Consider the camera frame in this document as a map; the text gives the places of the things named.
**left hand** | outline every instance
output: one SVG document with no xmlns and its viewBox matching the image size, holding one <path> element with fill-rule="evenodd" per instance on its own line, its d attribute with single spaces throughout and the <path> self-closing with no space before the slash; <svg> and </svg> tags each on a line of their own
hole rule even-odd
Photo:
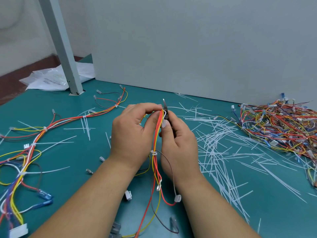
<svg viewBox="0 0 317 238">
<path fill-rule="evenodd" d="M 112 123 L 110 157 L 137 171 L 149 156 L 161 104 L 130 104 Z M 139 125 L 145 114 L 151 114 L 144 127 Z"/>
</svg>

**white partition panel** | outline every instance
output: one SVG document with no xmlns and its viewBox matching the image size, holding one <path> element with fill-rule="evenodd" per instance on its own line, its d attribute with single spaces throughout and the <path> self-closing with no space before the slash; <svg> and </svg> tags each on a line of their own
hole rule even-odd
<svg viewBox="0 0 317 238">
<path fill-rule="evenodd" d="M 97 80 L 240 103 L 316 99 L 316 0 L 85 2 Z"/>
</svg>

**metal pole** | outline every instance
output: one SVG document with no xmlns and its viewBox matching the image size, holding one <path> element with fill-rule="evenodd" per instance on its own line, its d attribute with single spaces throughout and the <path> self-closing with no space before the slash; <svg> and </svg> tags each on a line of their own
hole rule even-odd
<svg viewBox="0 0 317 238">
<path fill-rule="evenodd" d="M 83 93 L 58 0 L 39 0 L 71 94 Z"/>
</svg>

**fingernail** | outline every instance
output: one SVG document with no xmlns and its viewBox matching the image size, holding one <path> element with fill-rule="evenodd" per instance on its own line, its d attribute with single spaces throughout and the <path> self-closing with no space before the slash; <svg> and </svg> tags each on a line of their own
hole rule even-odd
<svg viewBox="0 0 317 238">
<path fill-rule="evenodd" d="M 166 121 L 165 121 L 165 119 L 163 119 L 161 126 L 162 126 L 162 128 L 164 128 L 164 127 L 166 126 Z"/>
</svg>

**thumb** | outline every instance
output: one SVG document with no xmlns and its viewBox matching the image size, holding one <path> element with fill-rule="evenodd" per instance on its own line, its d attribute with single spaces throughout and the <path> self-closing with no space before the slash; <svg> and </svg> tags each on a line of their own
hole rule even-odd
<svg viewBox="0 0 317 238">
<path fill-rule="evenodd" d="M 144 124 L 144 132 L 146 133 L 146 135 L 153 137 L 156 125 L 157 125 L 158 120 L 159 120 L 159 112 L 160 111 L 156 111 L 156 112 L 152 113 L 148 117 L 148 119 L 146 120 L 146 122 Z"/>
<path fill-rule="evenodd" d="M 163 120 L 163 121 L 164 121 L 164 124 L 162 123 L 162 145 L 164 145 L 165 142 L 175 143 L 173 130 L 172 130 L 170 122 L 167 120 Z"/>
</svg>

